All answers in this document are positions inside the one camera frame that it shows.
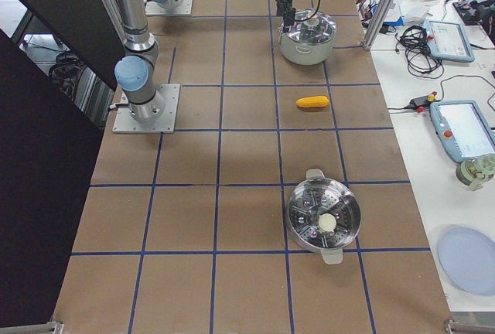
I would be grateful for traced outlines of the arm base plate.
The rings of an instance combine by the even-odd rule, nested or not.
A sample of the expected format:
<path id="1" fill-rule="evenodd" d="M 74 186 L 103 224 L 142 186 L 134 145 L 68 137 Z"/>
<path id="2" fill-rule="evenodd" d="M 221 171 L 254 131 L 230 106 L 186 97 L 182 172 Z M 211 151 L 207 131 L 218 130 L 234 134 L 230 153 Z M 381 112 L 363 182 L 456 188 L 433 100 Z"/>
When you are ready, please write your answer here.
<path id="1" fill-rule="evenodd" d="M 193 0 L 146 0 L 147 16 L 188 16 L 192 13 Z"/>
<path id="2" fill-rule="evenodd" d="M 155 96 L 146 104 L 133 104 L 125 92 L 117 109 L 112 131 L 115 134 L 172 134 L 175 131 L 180 84 L 155 85 Z"/>

